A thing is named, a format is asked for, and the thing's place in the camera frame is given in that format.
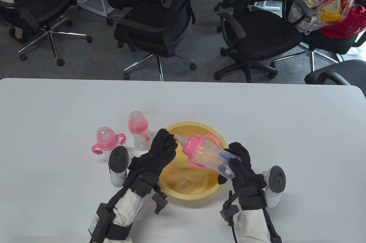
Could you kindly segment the person's left hand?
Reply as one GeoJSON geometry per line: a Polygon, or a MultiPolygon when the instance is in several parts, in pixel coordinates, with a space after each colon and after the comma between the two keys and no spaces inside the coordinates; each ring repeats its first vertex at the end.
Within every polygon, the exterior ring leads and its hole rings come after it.
{"type": "Polygon", "coordinates": [[[138,196],[149,194],[157,185],[163,169],[175,158],[178,144],[172,134],[161,128],[154,137],[150,150],[134,157],[123,184],[138,196]]]}

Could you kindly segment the person's right hand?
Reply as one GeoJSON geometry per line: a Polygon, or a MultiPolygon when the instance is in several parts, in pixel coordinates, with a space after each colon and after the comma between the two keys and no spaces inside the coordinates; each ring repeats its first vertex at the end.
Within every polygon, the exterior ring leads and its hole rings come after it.
{"type": "Polygon", "coordinates": [[[264,180],[253,171],[248,150],[239,142],[229,144],[225,150],[239,157],[239,159],[229,160],[229,166],[235,175],[232,185],[239,198],[239,203],[245,206],[245,203],[249,201],[265,202],[264,180]]]}

